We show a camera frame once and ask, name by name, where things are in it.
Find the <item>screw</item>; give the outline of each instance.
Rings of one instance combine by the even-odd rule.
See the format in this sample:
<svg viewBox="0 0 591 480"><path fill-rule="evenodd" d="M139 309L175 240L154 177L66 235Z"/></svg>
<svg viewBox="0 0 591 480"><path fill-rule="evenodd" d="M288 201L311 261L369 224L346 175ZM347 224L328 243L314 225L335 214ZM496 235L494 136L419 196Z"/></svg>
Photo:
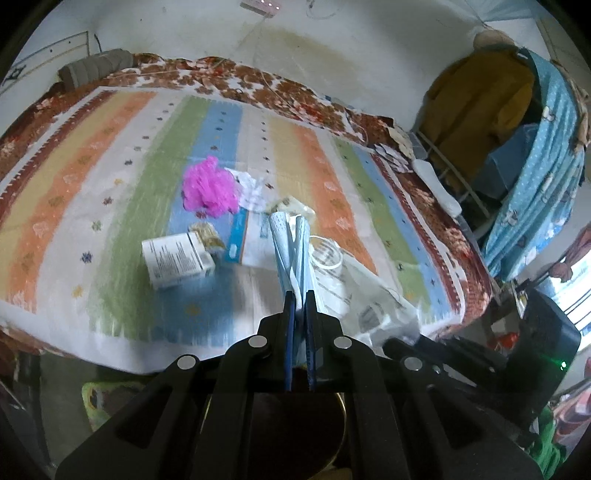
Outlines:
<svg viewBox="0 0 591 480"><path fill-rule="evenodd" d="M404 359L404 366L413 372L418 372L423 367L423 362L420 358L409 356Z"/></svg>
<svg viewBox="0 0 591 480"><path fill-rule="evenodd" d="M267 344L267 339L262 335L255 335L248 339L248 344L253 348L263 348Z"/></svg>
<svg viewBox="0 0 591 480"><path fill-rule="evenodd" d="M196 363L197 361L195 360L195 357L192 355L184 355L177 360L177 367L181 370L189 370L190 368L193 368Z"/></svg>
<svg viewBox="0 0 591 480"><path fill-rule="evenodd" d="M335 338L334 344L335 347L342 348L343 350L345 350L351 347L351 345L353 345L353 342L348 337L337 337Z"/></svg>

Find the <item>red object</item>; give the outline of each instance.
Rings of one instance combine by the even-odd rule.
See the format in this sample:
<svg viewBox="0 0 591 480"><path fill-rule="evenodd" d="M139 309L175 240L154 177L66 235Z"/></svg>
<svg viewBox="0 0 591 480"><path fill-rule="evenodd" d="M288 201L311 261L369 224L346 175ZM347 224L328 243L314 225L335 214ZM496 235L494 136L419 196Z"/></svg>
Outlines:
<svg viewBox="0 0 591 480"><path fill-rule="evenodd" d="M493 350L497 350L499 345L501 347L505 348L506 350L511 350L515 346L515 344L517 343L517 340L519 340L519 333L509 332L504 335L496 337L493 342L489 342L488 346L489 346L489 348L492 348Z"/></svg>

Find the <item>pink bath sponge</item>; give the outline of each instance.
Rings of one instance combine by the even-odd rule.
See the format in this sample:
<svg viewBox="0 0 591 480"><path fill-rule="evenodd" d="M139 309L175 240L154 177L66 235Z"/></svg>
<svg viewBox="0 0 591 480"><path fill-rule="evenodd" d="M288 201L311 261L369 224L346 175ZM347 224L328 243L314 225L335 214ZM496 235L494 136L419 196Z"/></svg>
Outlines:
<svg viewBox="0 0 591 480"><path fill-rule="evenodd" d="M238 183L234 175L217 167L217 158L208 156L189 167L183 177L183 206L196 212L205 207L207 214L218 218L238 211Z"/></svg>

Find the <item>blue stripe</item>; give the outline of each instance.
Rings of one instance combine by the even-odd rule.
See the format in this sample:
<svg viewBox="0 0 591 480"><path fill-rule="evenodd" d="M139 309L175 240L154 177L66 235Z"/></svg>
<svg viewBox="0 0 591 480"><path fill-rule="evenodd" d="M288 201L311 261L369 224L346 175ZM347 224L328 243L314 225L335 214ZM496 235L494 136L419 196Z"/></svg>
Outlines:
<svg viewBox="0 0 591 480"><path fill-rule="evenodd" d="M363 165L363 169L368 174L369 178L375 183L382 195L384 195L390 215L394 218L406 243L408 245L417 246L417 249L413 249L413 253L418 261L418 269L421 272L425 288L429 294L433 317L438 319L448 315L452 310L452 306L450 305L447 293L443 288L443 280L439 276L437 267L433 263L433 258L425 249L423 241L414 229L407 214L402 209L398 198L396 195L392 194L392 187L382 176L382 173L374 163L373 159L369 156L369 153L357 146L353 146L353 150L358 156L358 159ZM435 285L432 285L431 279L437 279L438 281L435 282Z"/></svg>
<svg viewBox="0 0 591 480"><path fill-rule="evenodd" d="M211 101L187 158L187 168L203 161L208 155L218 158L218 167L234 168L241 119L241 106ZM182 179L179 179L168 221L169 235L184 233L192 223L200 220L193 212L183 208L181 190ZM218 219L204 220L213 224L227 245L232 218L230 213L226 213ZM214 347L233 344L233 278L233 267L217 261L213 275L186 280L178 286L159 291L152 340Z"/></svg>

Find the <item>green stripe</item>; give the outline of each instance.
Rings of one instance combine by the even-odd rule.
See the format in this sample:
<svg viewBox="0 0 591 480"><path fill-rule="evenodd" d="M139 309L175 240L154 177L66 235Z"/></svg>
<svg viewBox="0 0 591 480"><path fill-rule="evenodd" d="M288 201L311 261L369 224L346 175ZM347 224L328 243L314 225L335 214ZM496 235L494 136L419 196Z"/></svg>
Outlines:
<svg viewBox="0 0 591 480"><path fill-rule="evenodd" d="M369 210L375 231L384 244L388 256L394 265L403 265L402 271L397 270L397 276L404 290L404 297L414 305L421 303L424 310L428 311L431 301L425 288L423 275L418 269L418 261L398 229L398 225L390 213L386 197L369 178L351 144L335 138L335 146L359 196Z"/></svg>
<svg viewBox="0 0 591 480"><path fill-rule="evenodd" d="M154 292L141 242L165 235L170 208L195 137L211 101L188 97L175 110L144 157L145 167L131 199L113 222L90 289L90 327L106 335L148 340L154 323Z"/></svg>

